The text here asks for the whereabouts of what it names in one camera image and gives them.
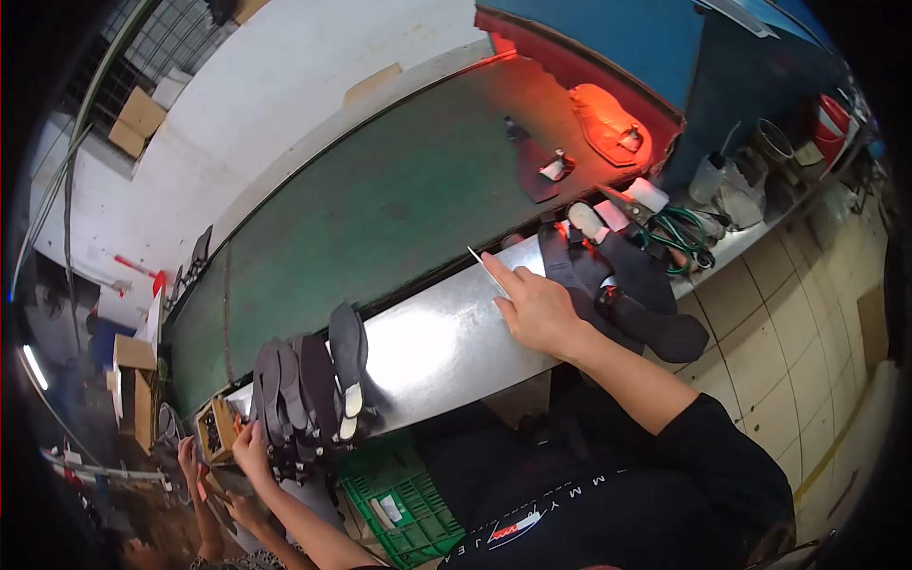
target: worker's hand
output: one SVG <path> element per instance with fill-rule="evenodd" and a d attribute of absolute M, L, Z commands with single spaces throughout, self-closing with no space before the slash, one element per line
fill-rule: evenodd
<path fill-rule="evenodd" d="M 231 518 L 251 533 L 256 534 L 259 532 L 262 526 L 266 524 L 266 518 L 260 512 L 260 509 L 257 508 L 254 498 L 236 495 L 230 491 L 227 492 L 227 495 L 231 502 L 225 504 L 225 509 L 228 510 Z"/>
<path fill-rule="evenodd" d="M 244 426 L 241 435 L 237 436 L 232 446 L 234 461 L 244 470 L 254 486 L 261 482 L 271 481 L 269 460 L 266 457 L 266 444 L 263 443 L 263 423 L 252 421 Z"/>
<path fill-rule="evenodd" d="M 177 462 L 181 465 L 183 478 L 187 480 L 187 488 L 196 486 L 196 474 L 199 472 L 200 462 L 196 459 L 196 446 L 193 436 L 187 436 L 177 444 Z"/>
<path fill-rule="evenodd" d="M 529 348 L 566 360 L 577 337 L 576 331 L 586 326 L 576 316 L 567 290 L 526 267 L 510 271 L 491 254 L 482 254 L 482 261 L 510 296 L 510 299 L 495 297 L 494 303 L 513 338 Z"/>

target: metal window grille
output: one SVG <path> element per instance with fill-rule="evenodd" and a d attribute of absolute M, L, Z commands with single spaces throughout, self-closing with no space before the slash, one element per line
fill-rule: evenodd
<path fill-rule="evenodd" d="M 76 113 L 110 42 L 138 3 L 119 0 L 111 11 L 67 83 L 64 111 Z M 102 79 L 88 120 L 98 133 L 108 133 L 135 87 L 151 94 L 172 68 L 195 74 L 233 28 L 213 25 L 204 0 L 160 0 Z"/>

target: wooden box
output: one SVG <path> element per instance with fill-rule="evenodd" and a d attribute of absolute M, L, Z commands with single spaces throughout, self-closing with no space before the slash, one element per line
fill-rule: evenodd
<path fill-rule="evenodd" d="M 221 445 L 215 451 L 209 449 L 209 432 L 203 423 L 203 419 L 210 410 L 215 417 L 215 428 L 218 431 L 219 440 L 221 440 Z M 209 400 L 209 403 L 196 415 L 196 429 L 200 433 L 202 454 L 207 463 L 224 463 L 233 457 L 231 448 L 234 441 L 237 440 L 237 432 L 234 431 L 234 412 L 228 402 L 221 398 Z"/>

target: plastic bag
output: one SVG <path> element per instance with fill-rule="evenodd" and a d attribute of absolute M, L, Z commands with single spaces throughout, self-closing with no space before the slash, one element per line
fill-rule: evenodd
<path fill-rule="evenodd" d="M 715 203 L 731 218 L 736 230 L 751 227 L 763 219 L 766 210 L 766 176 L 770 169 L 753 149 L 742 148 L 726 161 L 725 174 Z"/>

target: white label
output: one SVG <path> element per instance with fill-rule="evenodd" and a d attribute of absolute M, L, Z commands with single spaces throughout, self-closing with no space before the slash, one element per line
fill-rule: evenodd
<path fill-rule="evenodd" d="M 396 501 L 392 495 L 387 495 L 380 499 L 380 506 L 383 507 L 383 512 L 387 514 L 393 523 L 398 523 L 402 520 L 402 513 L 396 507 Z"/>

